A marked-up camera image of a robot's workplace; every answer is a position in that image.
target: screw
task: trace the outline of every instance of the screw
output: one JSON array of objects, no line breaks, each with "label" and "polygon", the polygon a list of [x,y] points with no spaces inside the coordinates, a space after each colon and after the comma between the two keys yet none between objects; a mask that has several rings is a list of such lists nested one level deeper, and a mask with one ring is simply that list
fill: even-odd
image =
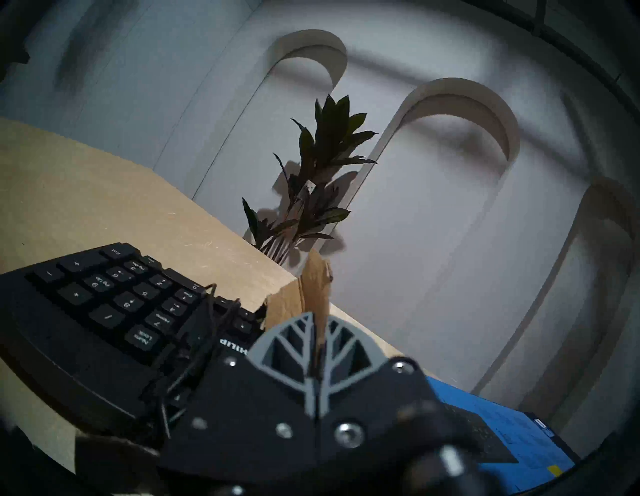
[{"label": "screw", "polygon": [[191,427],[199,431],[205,430],[207,426],[207,421],[202,417],[194,417],[194,419],[191,421]]},{"label": "screw", "polygon": [[357,448],[364,441],[364,430],[358,424],[345,422],[335,428],[336,442],[343,448]]},{"label": "screw", "polygon": [[413,365],[408,362],[396,362],[391,368],[398,374],[413,374]]},{"label": "screw", "polygon": [[276,434],[283,439],[291,439],[293,437],[293,430],[289,424],[281,422],[276,426]]}]

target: arched niche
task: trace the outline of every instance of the arched niche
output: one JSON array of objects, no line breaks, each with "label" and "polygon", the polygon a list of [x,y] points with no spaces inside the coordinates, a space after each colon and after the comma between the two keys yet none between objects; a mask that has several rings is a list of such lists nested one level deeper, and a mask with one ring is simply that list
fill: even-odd
[{"label": "arched niche", "polygon": [[323,100],[344,73],[345,52],[342,42],[325,31],[298,31],[279,38],[265,54],[275,62],[219,149],[211,150],[211,165],[194,201],[241,235],[247,229],[242,198],[261,216],[275,219],[287,190],[273,153],[285,163],[299,160],[299,130],[291,118],[313,122],[315,100]]},{"label": "arched niche", "polygon": [[519,148],[515,116],[487,87],[449,78],[412,91],[374,146],[378,164],[342,202],[351,214],[333,231],[338,241],[323,246],[339,274],[334,304],[393,343]]},{"label": "arched niche", "polygon": [[[625,188],[611,179],[594,181],[538,297],[474,389],[476,394],[532,411],[556,431],[570,424],[610,366],[628,326],[640,290],[638,229],[634,201]],[[619,377],[619,384],[626,379]],[[582,411],[592,420],[580,425],[582,454],[611,432],[611,423],[602,432],[603,417],[619,417],[610,405],[624,403],[624,393],[610,390],[616,393],[609,401]]]}]

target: yellow sticker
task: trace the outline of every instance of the yellow sticker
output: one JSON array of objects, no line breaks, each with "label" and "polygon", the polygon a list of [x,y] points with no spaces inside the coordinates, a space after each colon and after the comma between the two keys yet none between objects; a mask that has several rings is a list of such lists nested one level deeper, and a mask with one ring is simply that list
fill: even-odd
[{"label": "yellow sticker", "polygon": [[559,477],[562,475],[562,470],[557,465],[551,465],[547,467],[547,470],[551,472],[554,475],[554,477]]}]

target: gray 3d printed part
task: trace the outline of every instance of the gray 3d printed part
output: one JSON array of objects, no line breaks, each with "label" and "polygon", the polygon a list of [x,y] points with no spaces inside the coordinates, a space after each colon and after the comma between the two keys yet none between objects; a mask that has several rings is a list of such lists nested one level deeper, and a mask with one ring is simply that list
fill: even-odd
[{"label": "gray 3d printed part", "polygon": [[302,393],[311,419],[316,417],[316,381],[308,374],[315,332],[314,315],[306,312],[269,329],[246,356],[268,376]]},{"label": "gray 3d printed part", "polygon": [[[325,331],[323,378],[317,391],[318,414],[330,410],[330,396],[377,371],[387,361],[378,345],[362,330],[329,316]],[[309,376],[315,348],[313,314],[306,312],[264,333],[249,350],[256,368],[304,395],[305,413],[316,417],[316,380]]]},{"label": "gray 3d printed part", "polygon": [[318,394],[318,413],[330,410],[330,396],[377,371],[387,358],[364,331],[329,316],[324,333],[323,378]]}]

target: wooden desk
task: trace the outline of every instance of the wooden desk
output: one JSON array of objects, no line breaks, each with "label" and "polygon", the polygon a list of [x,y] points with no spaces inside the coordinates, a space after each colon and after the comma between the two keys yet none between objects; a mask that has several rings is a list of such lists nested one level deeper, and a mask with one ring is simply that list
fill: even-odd
[{"label": "wooden desk", "polygon": [[[249,310],[294,278],[151,169],[0,118],[0,273],[117,241],[198,283],[216,282],[218,294]],[[387,356],[401,355],[334,306],[332,314]],[[74,470],[75,427],[2,361],[0,415]]]}]

